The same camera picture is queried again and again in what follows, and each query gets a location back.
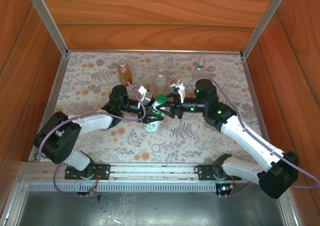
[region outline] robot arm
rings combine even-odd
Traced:
[[[184,112],[202,112],[203,118],[210,126],[234,139],[257,161],[257,164],[250,163],[224,154],[213,163],[211,175],[214,178],[223,180],[227,176],[237,176],[247,179],[259,184],[266,194],[275,199],[279,198],[298,179],[298,171],[273,153],[283,156],[295,165],[298,165],[297,155],[293,152],[286,154],[247,125],[244,125],[246,129],[244,130],[237,113],[228,105],[219,102],[217,89],[210,80],[202,79],[196,82],[194,90],[196,98],[182,100],[181,97],[185,94],[181,90],[185,89],[184,86],[173,82],[171,87],[174,92],[179,93],[180,97],[175,95],[174,101],[167,105],[170,112],[161,110],[162,105],[157,106],[159,111],[172,118],[177,115],[179,119],[183,117]],[[270,151],[247,131],[267,145]]]
[[[298,165],[297,155],[293,152],[284,153],[245,125],[250,133],[269,146],[271,152],[263,147],[243,129],[236,112],[226,104],[219,102],[217,89],[210,80],[203,79],[196,82],[194,90],[196,98],[185,98],[185,87],[179,81],[172,82],[170,87],[173,93],[167,97],[173,97],[173,102],[159,105],[156,107],[157,110],[172,118],[177,115],[179,119],[183,117],[184,112],[201,112],[209,125],[234,139],[257,161],[257,164],[250,163],[239,160],[232,155],[224,154],[211,167],[213,178],[223,180],[227,176],[237,176],[247,179],[259,184],[266,194],[275,199],[279,198],[298,179],[298,171],[275,156],[273,152],[283,155],[285,159],[295,165]],[[149,108],[155,99],[144,88],[140,88],[139,92],[143,105]],[[163,107],[168,107],[169,111],[163,110]],[[127,89],[121,85],[112,89],[109,102],[102,110],[120,117],[123,116],[121,110],[137,113],[139,118],[142,116],[138,101],[129,99]],[[55,113],[38,133],[34,145],[39,148],[44,137],[51,129],[67,119],[69,117],[64,113]],[[147,110],[142,123],[163,119],[163,116]],[[94,130],[114,127],[120,121],[111,116],[99,115],[98,112],[90,118],[68,122],[47,139],[42,152],[55,164],[66,163],[74,167],[80,177],[89,178],[95,170],[95,163],[84,152],[74,149],[78,136]]]

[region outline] white bottle cap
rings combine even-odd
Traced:
[[[197,125],[197,124],[192,124],[192,125],[191,125],[191,129],[192,129],[193,131],[197,131],[197,130],[199,129],[199,125]]]

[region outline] green bottle cap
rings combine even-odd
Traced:
[[[168,101],[168,98],[165,95],[158,95],[158,97],[156,98],[157,102],[159,104],[165,104]]]

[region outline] plastic bottle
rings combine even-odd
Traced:
[[[158,70],[154,81],[154,96],[157,97],[160,94],[165,94],[167,87],[165,71],[162,69]]]
[[[128,87],[129,84],[132,85],[130,66],[125,61],[120,61],[117,71],[121,85],[125,87]]]
[[[152,104],[151,106],[151,111],[154,112],[154,113],[157,113],[159,115],[162,115],[162,116],[165,116],[164,113],[158,111],[156,109],[156,106],[158,105],[162,105],[162,104],[165,104],[166,102],[168,101],[167,97],[165,95],[158,95],[158,97],[156,98],[156,101]],[[145,124],[144,127],[146,130],[148,130],[149,132],[155,132],[158,130],[160,124],[161,124],[162,121],[154,121],[154,122],[151,122],[151,123],[148,123],[148,124]]]
[[[204,75],[205,74],[205,59],[199,58],[197,65],[194,66],[192,78],[195,79],[198,75]]]

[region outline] bottle label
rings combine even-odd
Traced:
[[[154,109],[154,107],[151,107],[151,111],[158,114],[158,115],[162,115],[162,112]],[[145,124],[145,128],[148,130],[148,131],[151,131],[151,132],[154,132],[154,131],[157,131],[157,129],[159,128],[161,124],[161,121],[154,121],[154,122],[151,122],[151,123],[148,123],[148,124]]]

